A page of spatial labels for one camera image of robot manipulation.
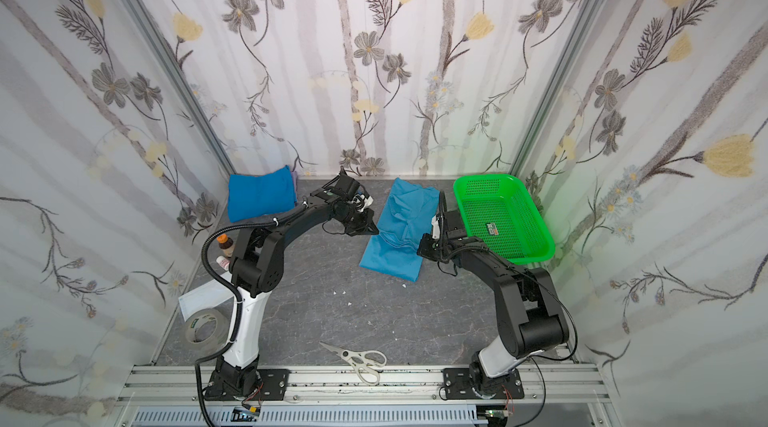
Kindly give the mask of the teal t-shirt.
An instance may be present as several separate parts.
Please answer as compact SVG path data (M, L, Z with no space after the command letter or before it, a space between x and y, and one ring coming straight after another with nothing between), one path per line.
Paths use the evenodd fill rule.
M396 179L362 256L362 268L415 282L423 259L417 254L424 234L432 232L432 218L440 191Z

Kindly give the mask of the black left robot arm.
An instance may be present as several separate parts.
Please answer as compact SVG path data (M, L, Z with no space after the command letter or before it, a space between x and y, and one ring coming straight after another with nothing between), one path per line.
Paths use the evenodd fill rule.
M197 402L207 426L215 424L206 405L209 393L215 400L248 398L263 385L258 371L260 331L271 292L283 279L289 245L329 221L339 222L349 237L377 235L372 203L367 189L341 169L288 213L268 222L229 225L204 241L201 266L234 299L226 342L194 361ZM234 231L238 235L226 280L212 266L209 250L218 237Z

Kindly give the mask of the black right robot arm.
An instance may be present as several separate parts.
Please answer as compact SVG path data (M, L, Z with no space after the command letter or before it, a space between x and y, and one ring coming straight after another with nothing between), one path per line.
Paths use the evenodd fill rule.
M417 254L439 266L452 265L453 276L460 270L474 275L493 293L497 337L473 355L468 367L475 396L494 397L512 383L523 363L546 359L545 353L559 345L578 344L573 317L556 294L550 274L514 265L469 235L443 192L432 230L422 236Z

